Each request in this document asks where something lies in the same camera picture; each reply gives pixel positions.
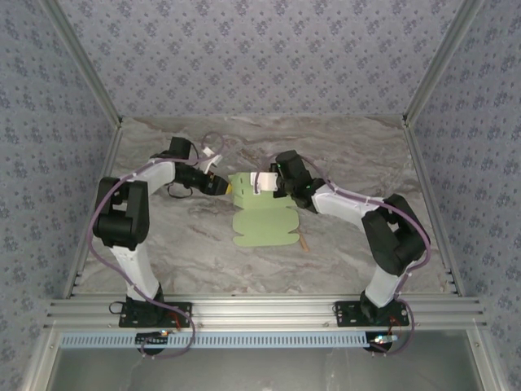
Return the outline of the aluminium lower frame rail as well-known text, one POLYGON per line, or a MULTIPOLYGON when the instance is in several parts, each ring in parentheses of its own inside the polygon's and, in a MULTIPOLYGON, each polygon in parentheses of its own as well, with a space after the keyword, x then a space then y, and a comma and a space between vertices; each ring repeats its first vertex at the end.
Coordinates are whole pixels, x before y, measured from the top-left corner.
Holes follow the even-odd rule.
POLYGON ((20 391, 46 391, 59 350, 61 334, 51 328, 39 336, 24 373, 20 391))
POLYGON ((483 331, 473 328, 467 331, 467 337, 483 390, 502 391, 501 383, 497 377, 494 362, 490 355, 491 351, 485 342, 483 331))

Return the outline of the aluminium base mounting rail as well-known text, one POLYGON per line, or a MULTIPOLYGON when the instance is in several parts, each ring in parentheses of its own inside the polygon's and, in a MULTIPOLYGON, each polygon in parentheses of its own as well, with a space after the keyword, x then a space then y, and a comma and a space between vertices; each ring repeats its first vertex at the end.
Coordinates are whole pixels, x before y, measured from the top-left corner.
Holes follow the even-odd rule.
MULTIPOLYGON (((217 331, 325 331, 336 327, 333 305, 354 301, 356 295, 171 295, 166 301, 193 304, 198 329, 217 331)), ((108 330, 118 325, 109 304, 120 300, 108 294, 80 294, 50 302, 45 328, 108 330)), ((449 294, 409 294, 418 330, 465 330, 488 326, 479 299, 449 294)))

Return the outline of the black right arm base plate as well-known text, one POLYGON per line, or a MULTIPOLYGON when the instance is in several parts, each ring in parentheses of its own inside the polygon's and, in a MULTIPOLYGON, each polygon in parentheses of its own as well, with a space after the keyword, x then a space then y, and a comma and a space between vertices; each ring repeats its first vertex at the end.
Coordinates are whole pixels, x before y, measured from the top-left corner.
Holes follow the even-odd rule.
POLYGON ((374 307, 370 302, 337 301, 332 309, 338 327, 410 325, 406 306, 397 301, 391 301, 382 308, 374 307))

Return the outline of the aluminium table end rail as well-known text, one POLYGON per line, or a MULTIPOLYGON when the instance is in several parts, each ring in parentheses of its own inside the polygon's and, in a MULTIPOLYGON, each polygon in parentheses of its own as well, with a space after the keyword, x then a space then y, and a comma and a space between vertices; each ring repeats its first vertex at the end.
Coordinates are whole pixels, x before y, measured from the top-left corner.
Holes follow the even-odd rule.
POLYGON ((339 113, 327 113, 327 114, 309 114, 309 113, 297 113, 297 114, 238 114, 238 115, 190 115, 190 116, 123 116, 123 119, 133 119, 136 121, 176 121, 176 120, 226 120, 226 121, 250 121, 255 122, 261 120, 281 120, 281 119, 333 119, 333 118, 366 118, 375 121, 391 121, 391 122, 402 122, 403 116, 401 114, 339 114, 339 113))

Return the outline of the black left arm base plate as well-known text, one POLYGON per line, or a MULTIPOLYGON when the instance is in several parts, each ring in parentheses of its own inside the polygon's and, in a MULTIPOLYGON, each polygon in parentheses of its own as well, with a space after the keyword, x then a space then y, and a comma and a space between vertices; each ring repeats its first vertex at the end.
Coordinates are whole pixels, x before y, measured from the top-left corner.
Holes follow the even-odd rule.
POLYGON ((153 305, 147 301, 127 301, 122 303, 119 313, 119 327, 121 328, 190 328, 187 315, 191 315, 190 302, 167 302, 177 309, 168 310, 153 305))

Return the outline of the aluminium table side rail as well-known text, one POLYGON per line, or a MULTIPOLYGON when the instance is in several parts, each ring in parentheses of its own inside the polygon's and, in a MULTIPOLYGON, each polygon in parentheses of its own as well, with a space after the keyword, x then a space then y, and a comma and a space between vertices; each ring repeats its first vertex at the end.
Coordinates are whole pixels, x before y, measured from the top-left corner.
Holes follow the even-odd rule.
POLYGON ((103 166, 101 168, 101 174, 99 175, 99 178, 95 181, 94 184, 94 198, 92 199, 90 203, 89 208, 89 215, 87 216, 86 223, 83 227, 83 230, 81 232, 81 237, 78 242, 77 250, 75 252, 74 258, 72 259, 71 269, 68 273, 68 278, 63 290, 62 298, 63 299, 70 299, 72 297, 72 293, 77 281, 77 278, 81 276, 82 271, 85 267, 85 261, 88 257, 88 235, 92 231, 91 228, 89 228, 90 220, 93 217, 94 211, 95 211, 95 201, 96 201, 96 195, 97 195, 97 187, 98 187, 98 181, 100 178, 109 175, 112 172, 112 168, 116 159, 116 153, 117 149, 120 145, 121 140, 121 123, 117 123, 112 138, 110 140, 108 149, 107 149, 107 155, 105 157, 105 160, 103 162, 103 166))
POLYGON ((429 218, 431 220, 432 229, 434 231, 438 249, 440 251, 441 260, 444 263, 445 269, 452 277, 452 282, 449 283, 449 286, 451 286, 453 293, 457 294, 459 297, 464 297, 466 292, 465 288, 463 287, 458 264, 456 263, 455 256, 453 255, 451 243, 449 242, 449 237, 444 227, 444 222, 438 204, 436 203, 436 197, 432 189, 431 180, 427 172, 427 167, 423 161, 416 135, 414 130, 407 122, 404 123, 404 131, 409 151, 418 175, 418 180, 422 188, 422 193, 429 218))

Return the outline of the small black circuit board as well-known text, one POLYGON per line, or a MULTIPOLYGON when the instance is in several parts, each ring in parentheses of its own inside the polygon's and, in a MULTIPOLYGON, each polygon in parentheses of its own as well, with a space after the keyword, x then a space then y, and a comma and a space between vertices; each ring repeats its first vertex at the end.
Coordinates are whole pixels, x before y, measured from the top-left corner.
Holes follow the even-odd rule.
POLYGON ((134 337, 135 345, 166 345, 169 340, 169 332, 162 330, 157 332, 139 332, 134 337))
POLYGON ((394 342, 398 341, 398 336, 383 332, 367 332, 366 339, 369 346, 366 350, 374 353, 386 354, 394 342))

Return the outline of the aluminium slanted frame post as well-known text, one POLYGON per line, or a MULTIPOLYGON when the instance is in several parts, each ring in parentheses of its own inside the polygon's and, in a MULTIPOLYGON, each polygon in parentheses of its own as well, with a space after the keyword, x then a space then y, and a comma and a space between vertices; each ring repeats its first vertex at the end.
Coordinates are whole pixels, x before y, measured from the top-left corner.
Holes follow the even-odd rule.
POLYGON ((477 16, 485 0, 462 0, 460 7, 449 24, 427 71, 418 85, 407 109, 403 114, 406 127, 411 128, 431 97, 437 83, 443 76, 454 53, 460 46, 468 29, 477 16))
POLYGON ((38 1, 105 116, 112 125, 118 128, 120 126, 120 115, 62 7, 57 0, 38 1))

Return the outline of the light green paper box sheet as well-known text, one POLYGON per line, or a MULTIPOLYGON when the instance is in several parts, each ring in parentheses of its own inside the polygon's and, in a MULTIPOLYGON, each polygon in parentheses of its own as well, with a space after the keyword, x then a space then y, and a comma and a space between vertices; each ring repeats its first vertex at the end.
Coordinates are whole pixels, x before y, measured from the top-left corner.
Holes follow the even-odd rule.
POLYGON ((250 173, 229 176, 233 204, 239 208, 232 219, 234 243, 253 248, 298 242, 300 220, 294 200, 289 196, 275 198, 272 191, 256 194, 250 178, 250 173))

